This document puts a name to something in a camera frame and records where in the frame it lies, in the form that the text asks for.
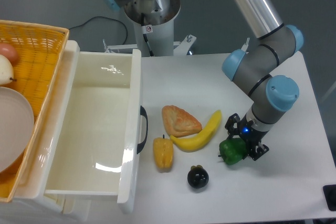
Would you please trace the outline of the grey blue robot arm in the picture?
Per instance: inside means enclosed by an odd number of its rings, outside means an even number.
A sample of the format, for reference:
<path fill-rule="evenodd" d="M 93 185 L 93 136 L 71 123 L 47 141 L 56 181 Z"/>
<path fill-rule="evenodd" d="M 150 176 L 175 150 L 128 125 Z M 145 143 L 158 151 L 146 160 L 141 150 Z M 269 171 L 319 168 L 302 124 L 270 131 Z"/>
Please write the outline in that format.
<path fill-rule="evenodd" d="M 173 32 L 163 33 L 164 26 L 173 26 L 180 0 L 104 0 L 113 10 L 123 8 L 134 24 L 136 43 L 145 56 L 170 56 Z M 271 72 L 293 56 L 303 45 L 301 31 L 285 25 L 270 0 L 235 0 L 254 35 L 256 49 L 248 51 L 244 44 L 223 62 L 222 71 L 253 104 L 244 117 L 231 115 L 225 129 L 227 139 L 220 145 L 226 164 L 235 164 L 245 157 L 259 159 L 268 152 L 262 138 L 292 108 L 299 97 L 294 80 Z"/>

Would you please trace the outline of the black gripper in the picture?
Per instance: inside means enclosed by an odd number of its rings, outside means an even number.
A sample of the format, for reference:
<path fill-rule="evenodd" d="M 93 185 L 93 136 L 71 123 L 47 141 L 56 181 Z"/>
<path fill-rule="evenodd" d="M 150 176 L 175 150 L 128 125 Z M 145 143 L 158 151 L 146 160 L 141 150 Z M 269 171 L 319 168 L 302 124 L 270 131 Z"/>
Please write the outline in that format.
<path fill-rule="evenodd" d="M 254 129 L 253 122 L 247 118 L 247 115 L 240 120 L 237 113 L 232 114 L 225 123 L 225 129 L 228 134 L 227 139 L 239 135 L 239 137 L 246 142 L 247 154 L 254 161 L 269 151 L 269 147 L 261 143 L 262 138 L 268 132 Z"/>

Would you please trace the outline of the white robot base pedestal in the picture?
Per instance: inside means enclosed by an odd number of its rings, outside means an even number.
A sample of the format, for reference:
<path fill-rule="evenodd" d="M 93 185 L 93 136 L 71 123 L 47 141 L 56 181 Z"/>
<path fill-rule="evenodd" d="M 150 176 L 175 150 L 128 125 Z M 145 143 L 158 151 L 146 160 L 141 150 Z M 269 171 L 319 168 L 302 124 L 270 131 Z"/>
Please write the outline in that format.
<path fill-rule="evenodd" d="M 174 20 L 180 9 L 180 0 L 133 0 L 125 5 L 143 57 L 173 55 Z"/>

